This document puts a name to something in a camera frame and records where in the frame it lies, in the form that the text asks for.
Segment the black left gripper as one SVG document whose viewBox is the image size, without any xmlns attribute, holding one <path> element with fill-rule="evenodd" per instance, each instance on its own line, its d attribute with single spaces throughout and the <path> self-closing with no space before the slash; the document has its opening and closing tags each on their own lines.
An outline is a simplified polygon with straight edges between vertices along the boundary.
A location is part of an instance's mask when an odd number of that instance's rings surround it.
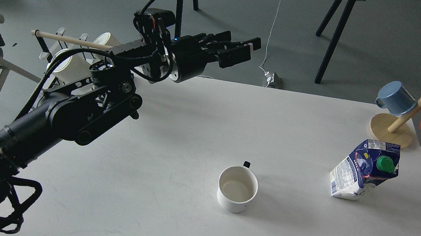
<svg viewBox="0 0 421 236">
<path fill-rule="evenodd" d="M 252 52 L 261 48 L 261 38 L 230 42 L 231 36 L 231 31 L 228 30 L 214 34 L 185 35 L 173 40 L 170 46 L 173 70 L 169 78 L 176 83 L 186 81 L 201 75 L 207 63 L 217 61 L 220 68 L 232 67 L 251 60 Z M 207 48 L 208 44 L 214 42 L 223 42 L 223 48 L 218 51 Z"/>
</svg>

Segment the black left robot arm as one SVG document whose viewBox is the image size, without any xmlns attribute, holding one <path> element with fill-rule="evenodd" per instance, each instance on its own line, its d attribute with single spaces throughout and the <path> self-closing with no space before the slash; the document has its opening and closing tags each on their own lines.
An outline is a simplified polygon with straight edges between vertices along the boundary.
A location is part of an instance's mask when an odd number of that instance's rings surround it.
<svg viewBox="0 0 421 236">
<path fill-rule="evenodd" d="M 135 12 L 141 39 L 105 49 L 59 51 L 24 108 L 0 129 L 0 232 L 19 232 L 24 212 L 40 197 L 39 182 L 17 177 L 18 171 L 59 142 L 88 145 L 123 119 L 138 119 L 142 98 L 134 76 L 158 83 L 174 75 L 176 83 L 200 75 L 207 64 L 227 68 L 251 59 L 260 38 L 233 42 L 231 32 L 172 38 L 172 11 Z"/>
</svg>

